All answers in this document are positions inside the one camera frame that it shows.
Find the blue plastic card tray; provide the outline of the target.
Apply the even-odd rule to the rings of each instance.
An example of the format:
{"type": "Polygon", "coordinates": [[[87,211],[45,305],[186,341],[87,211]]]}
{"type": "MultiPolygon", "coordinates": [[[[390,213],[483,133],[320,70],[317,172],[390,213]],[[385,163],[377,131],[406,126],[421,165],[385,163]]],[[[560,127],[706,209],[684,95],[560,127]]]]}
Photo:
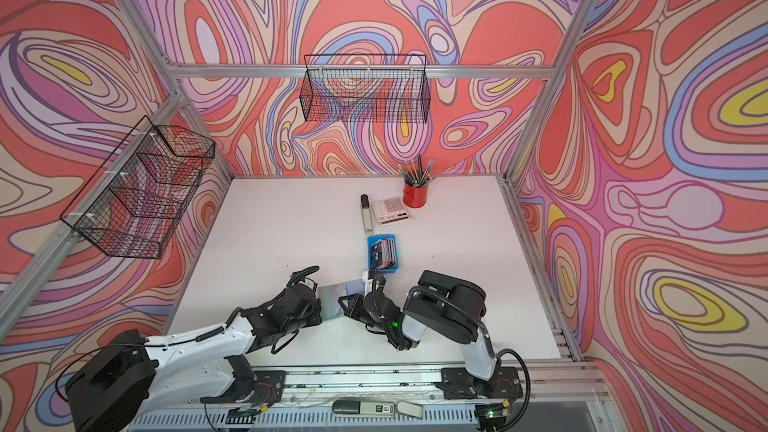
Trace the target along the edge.
{"type": "Polygon", "coordinates": [[[367,251],[369,270],[394,273],[399,269],[397,243],[393,235],[368,237],[367,251]]]}

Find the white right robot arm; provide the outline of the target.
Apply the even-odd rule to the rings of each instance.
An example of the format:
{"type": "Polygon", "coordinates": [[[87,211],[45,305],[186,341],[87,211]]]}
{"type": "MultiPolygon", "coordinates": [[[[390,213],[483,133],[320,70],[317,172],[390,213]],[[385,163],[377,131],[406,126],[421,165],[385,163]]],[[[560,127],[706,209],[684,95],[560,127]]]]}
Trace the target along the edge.
{"type": "Polygon", "coordinates": [[[384,293],[386,277],[370,271],[361,293],[337,299],[343,315],[382,335],[398,351],[416,348],[428,331],[459,346],[464,365],[441,370],[435,387],[447,400],[504,399],[531,396],[530,374],[517,352],[494,350],[483,321],[486,292],[477,284],[426,270],[397,306],[384,293]]]}

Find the mint green card holder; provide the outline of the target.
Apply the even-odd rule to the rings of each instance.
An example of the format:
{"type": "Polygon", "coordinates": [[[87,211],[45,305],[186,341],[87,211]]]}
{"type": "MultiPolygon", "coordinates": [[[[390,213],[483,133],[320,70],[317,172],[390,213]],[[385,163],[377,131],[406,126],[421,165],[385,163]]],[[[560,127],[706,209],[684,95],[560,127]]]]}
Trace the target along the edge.
{"type": "Polygon", "coordinates": [[[346,316],[357,299],[365,292],[363,280],[353,280],[338,284],[321,286],[317,296],[321,302],[321,318],[329,321],[346,316]]]}

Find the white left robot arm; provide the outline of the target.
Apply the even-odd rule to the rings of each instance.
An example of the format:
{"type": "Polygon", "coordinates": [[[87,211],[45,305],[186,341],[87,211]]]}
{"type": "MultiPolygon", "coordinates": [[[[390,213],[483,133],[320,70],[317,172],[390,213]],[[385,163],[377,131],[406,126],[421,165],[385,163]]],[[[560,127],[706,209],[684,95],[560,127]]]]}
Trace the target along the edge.
{"type": "Polygon", "coordinates": [[[78,431],[122,431],[146,413],[184,402],[239,403],[257,397],[259,382],[247,356],[281,352],[301,329],[322,322],[318,267],[294,272],[274,298],[235,308],[218,324],[179,334],[144,337],[130,329],[64,369],[56,394],[78,431]]]}

